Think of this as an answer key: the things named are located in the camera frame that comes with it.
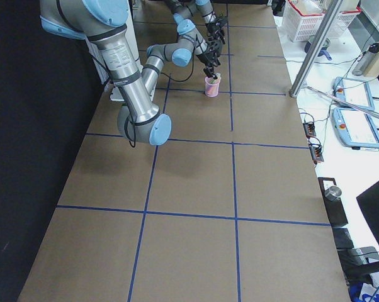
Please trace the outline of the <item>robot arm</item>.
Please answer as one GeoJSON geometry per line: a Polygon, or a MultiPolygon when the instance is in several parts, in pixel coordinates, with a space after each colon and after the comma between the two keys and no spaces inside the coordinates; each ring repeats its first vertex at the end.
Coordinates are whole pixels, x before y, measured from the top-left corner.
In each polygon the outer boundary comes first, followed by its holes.
{"type": "Polygon", "coordinates": [[[217,15],[211,1],[190,1],[182,3],[176,0],[164,0],[164,4],[169,8],[173,15],[174,22],[178,25],[186,19],[191,19],[196,13],[199,13],[204,20],[208,39],[218,40],[225,45],[224,26],[227,24],[227,17],[217,15]]]}
{"type": "Polygon", "coordinates": [[[130,7],[126,1],[40,1],[42,28],[54,35],[88,40],[95,44],[109,77],[123,98],[118,130],[134,146],[138,142],[159,146],[170,136],[172,122],[154,104],[151,92],[167,62],[179,67],[197,57],[207,77],[215,68],[225,44],[227,17],[217,15],[210,1],[166,1],[177,25],[177,41],[152,45],[146,64],[139,68],[126,32],[130,7]]]}

